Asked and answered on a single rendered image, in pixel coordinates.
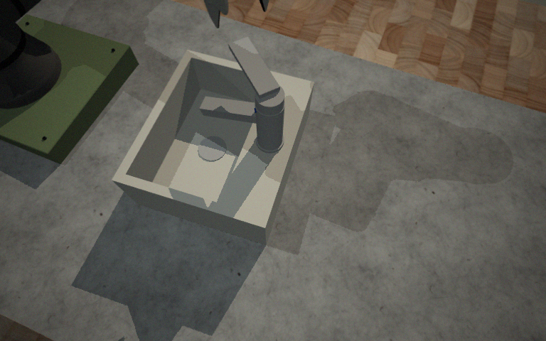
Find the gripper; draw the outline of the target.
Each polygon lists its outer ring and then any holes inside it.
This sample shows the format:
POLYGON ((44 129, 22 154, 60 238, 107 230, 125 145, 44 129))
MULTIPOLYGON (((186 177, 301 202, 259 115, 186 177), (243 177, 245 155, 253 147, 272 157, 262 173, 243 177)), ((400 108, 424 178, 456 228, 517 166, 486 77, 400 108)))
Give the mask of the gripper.
MULTIPOLYGON (((228 14, 228 0, 204 0, 209 16, 215 24, 216 28, 219 28, 220 12, 224 15, 228 14)), ((269 0, 259 0, 262 9, 265 12, 268 7, 269 0)))

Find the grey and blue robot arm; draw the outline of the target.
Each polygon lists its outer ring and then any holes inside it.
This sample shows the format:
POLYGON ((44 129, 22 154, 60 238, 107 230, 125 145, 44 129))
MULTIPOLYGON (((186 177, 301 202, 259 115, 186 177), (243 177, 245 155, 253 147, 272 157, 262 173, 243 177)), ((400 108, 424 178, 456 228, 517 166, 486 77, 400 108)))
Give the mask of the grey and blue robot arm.
POLYGON ((16 24, 40 1, 0 0, 0 109, 23 107, 40 99, 60 77, 57 53, 16 24))

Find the grey mixer tap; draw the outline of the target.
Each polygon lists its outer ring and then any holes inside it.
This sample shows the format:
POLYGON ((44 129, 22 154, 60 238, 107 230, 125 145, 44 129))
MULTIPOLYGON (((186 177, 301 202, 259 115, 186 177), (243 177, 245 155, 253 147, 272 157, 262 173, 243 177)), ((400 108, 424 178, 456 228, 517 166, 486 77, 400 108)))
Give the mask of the grey mixer tap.
POLYGON ((199 109, 203 116, 255 123, 258 149, 275 153, 284 145, 284 90, 248 37, 228 46, 255 90, 255 103, 205 97, 199 109))

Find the beige rectangular sink basin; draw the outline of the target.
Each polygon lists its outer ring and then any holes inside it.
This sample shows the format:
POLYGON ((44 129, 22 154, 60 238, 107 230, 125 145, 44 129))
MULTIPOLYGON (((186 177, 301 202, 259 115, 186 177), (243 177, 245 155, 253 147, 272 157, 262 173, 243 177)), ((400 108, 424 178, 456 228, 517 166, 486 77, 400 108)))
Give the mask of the beige rectangular sink basin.
POLYGON ((255 103, 255 91, 238 63, 189 50, 115 184, 138 205, 267 245, 314 89, 312 81, 270 72, 285 93, 279 151, 258 149, 254 123, 203 116, 205 97, 255 103))

